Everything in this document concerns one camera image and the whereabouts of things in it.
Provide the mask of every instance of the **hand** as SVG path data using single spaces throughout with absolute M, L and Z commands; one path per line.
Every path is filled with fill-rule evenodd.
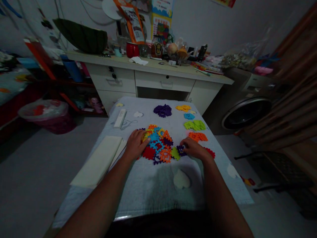
M 200 144 L 198 144 L 196 141 L 194 141 L 190 137 L 183 139 L 180 145 L 185 146 L 185 149 L 183 149 L 183 151 L 185 151 L 187 154 L 197 159 L 201 160 L 203 158 L 211 157 L 211 155 L 208 153 L 208 151 L 204 147 L 202 147 Z
M 142 138 L 146 131 L 144 130 L 134 130 L 126 143 L 126 149 L 122 157 L 128 157 L 131 160 L 135 160 L 145 149 L 145 147 L 150 142 L 150 138 L 147 138 L 142 143 Z

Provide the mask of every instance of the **white desk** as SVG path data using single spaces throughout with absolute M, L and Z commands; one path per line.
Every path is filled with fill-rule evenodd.
M 137 97 L 136 87 L 146 87 L 188 92 L 185 100 L 194 103 L 202 115 L 222 85 L 234 82 L 223 75 L 204 75 L 188 64 L 175 68 L 143 58 L 149 61 L 143 66 L 130 63 L 126 56 L 104 58 L 76 51 L 67 52 L 67 56 L 86 64 L 106 112 L 123 96 Z M 113 67 L 116 80 L 109 66 Z

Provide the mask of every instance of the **floor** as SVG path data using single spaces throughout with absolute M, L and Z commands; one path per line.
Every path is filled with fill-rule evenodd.
M 1 237 L 43 237 L 82 167 L 107 118 L 85 117 L 72 132 L 54 135 L 43 129 L 21 131 L 0 146 Z M 259 179 L 245 160 L 250 153 L 240 138 L 216 136 L 240 175 Z M 255 204 L 240 206 L 255 237 L 317 237 L 317 222 L 307 221 L 286 193 L 255 194 Z

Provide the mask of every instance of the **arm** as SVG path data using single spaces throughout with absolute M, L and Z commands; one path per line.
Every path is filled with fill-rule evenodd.
M 206 202 L 219 231 L 225 237 L 253 237 L 212 156 L 189 137 L 182 140 L 180 145 L 185 145 L 184 151 L 203 163 Z
M 143 130 L 132 132 L 123 156 L 80 205 L 56 237 L 105 236 L 116 214 L 127 173 L 133 161 L 150 142 L 150 139 L 147 139 L 141 143 L 144 134 Z

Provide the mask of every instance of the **pink trash bin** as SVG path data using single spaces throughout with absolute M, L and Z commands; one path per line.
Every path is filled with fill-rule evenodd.
M 35 101 L 20 108 L 18 115 L 54 134 L 65 134 L 76 127 L 68 104 L 59 100 Z

